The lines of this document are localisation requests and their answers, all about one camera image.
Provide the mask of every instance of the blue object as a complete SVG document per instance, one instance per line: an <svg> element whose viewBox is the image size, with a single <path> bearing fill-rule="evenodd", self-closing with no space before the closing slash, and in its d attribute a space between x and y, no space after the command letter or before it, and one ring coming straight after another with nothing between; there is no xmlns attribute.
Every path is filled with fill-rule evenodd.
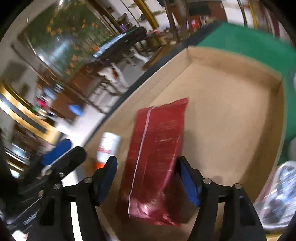
<svg viewBox="0 0 296 241"><path fill-rule="evenodd" d="M112 182L114 180L116 171L117 171L117 159L112 158L110 161L111 161L111 164L110 164L110 166L108 168L106 176L105 176L102 184L99 187L98 202L100 204L102 204L103 201L105 201L105 199L106 199L106 197L107 197L107 195L109 193L109 190L111 188Z"/></svg>
<svg viewBox="0 0 296 241"><path fill-rule="evenodd" d="M202 186L196 187L194 181L192 180L189 171L182 161L180 161L179 175L182 180L183 186L185 188L186 194L189 201L194 203L195 206L200 204L200 193L202 191Z"/></svg>
<svg viewBox="0 0 296 241"><path fill-rule="evenodd" d="M43 156L43 160L41 161L41 164L43 166L50 165L56 159L62 156L65 152L70 150L71 147L72 147L72 142L69 139L60 141L52 151L48 152Z"/></svg>
<svg viewBox="0 0 296 241"><path fill-rule="evenodd" d="M71 104L69 105L69 110L71 110L75 115L82 116L83 110L79 105Z"/></svg>

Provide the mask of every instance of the clutter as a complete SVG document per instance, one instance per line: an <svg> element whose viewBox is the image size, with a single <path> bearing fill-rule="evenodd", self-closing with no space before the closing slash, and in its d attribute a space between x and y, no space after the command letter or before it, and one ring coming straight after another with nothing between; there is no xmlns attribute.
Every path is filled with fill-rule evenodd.
<svg viewBox="0 0 296 241"><path fill-rule="evenodd" d="M140 109L119 190L117 213L154 225L181 223L182 184L175 164L182 153L188 99Z"/></svg>
<svg viewBox="0 0 296 241"><path fill-rule="evenodd" d="M97 152L97 163L96 169L104 167L110 156L116 154L118 145L120 142L120 136L110 132L105 132L101 139L98 152Z"/></svg>
<svg viewBox="0 0 296 241"><path fill-rule="evenodd" d="M296 161L277 168L254 207L264 229L274 231L288 226L296 211Z"/></svg>

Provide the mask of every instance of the red plastic bag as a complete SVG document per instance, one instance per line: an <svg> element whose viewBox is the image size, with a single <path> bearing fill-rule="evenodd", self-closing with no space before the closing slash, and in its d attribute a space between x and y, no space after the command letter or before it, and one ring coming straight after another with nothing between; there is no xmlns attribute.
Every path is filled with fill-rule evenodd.
<svg viewBox="0 0 296 241"><path fill-rule="evenodd" d="M182 153L187 102L185 98L138 110L117 203L123 219L180 223L183 189L174 169Z"/></svg>

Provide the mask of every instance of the white container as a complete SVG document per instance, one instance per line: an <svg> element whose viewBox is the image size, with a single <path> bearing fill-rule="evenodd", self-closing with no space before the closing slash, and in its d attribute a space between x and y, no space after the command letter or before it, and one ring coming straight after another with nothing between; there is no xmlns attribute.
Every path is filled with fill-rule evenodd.
<svg viewBox="0 0 296 241"><path fill-rule="evenodd" d="M102 136L98 152L97 152L97 161L105 164L110 156L116 154L118 145L120 142L120 136L105 132Z"/></svg>

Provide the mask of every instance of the black gripper frame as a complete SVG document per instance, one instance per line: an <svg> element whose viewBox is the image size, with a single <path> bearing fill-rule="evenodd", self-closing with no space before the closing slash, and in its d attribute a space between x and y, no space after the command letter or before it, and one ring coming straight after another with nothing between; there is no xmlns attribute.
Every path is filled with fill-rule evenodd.
<svg viewBox="0 0 296 241"><path fill-rule="evenodd" d="M188 241L213 241L218 204L224 203L224 216L219 241L264 241L265 232L255 208L236 183L232 187L204 179L199 170L190 166L184 156L178 159L189 172L196 189L200 190L200 209Z"/></svg>
<svg viewBox="0 0 296 241"><path fill-rule="evenodd" d="M77 185L63 187L61 182L56 183L38 211L27 241L75 241L71 202L76 202L82 239L105 241L95 207L106 198L116 171L117 159L111 156L103 168Z"/></svg>

